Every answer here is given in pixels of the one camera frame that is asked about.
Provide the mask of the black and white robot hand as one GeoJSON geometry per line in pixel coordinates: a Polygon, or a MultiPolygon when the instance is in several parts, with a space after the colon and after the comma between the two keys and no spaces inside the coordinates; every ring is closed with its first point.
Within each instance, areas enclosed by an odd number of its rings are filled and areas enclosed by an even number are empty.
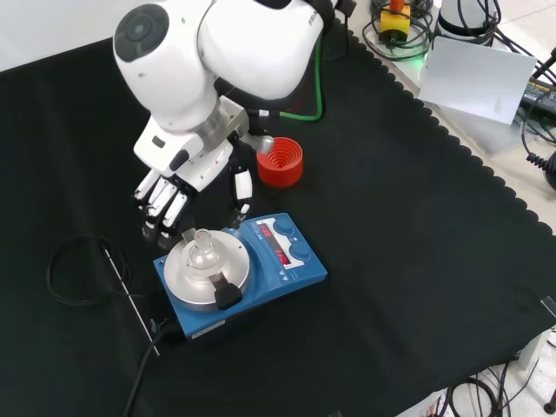
{"type": "Polygon", "coordinates": [[[153,117],[134,146],[136,156],[149,168],[133,199],[142,211],[142,234],[170,250],[179,235],[193,227],[189,206],[223,172],[228,172],[232,218],[225,225],[238,228],[252,207],[253,181],[243,154],[247,131],[226,127],[222,142],[212,150],[203,147],[195,133],[175,135],[163,130],[153,117]]]}

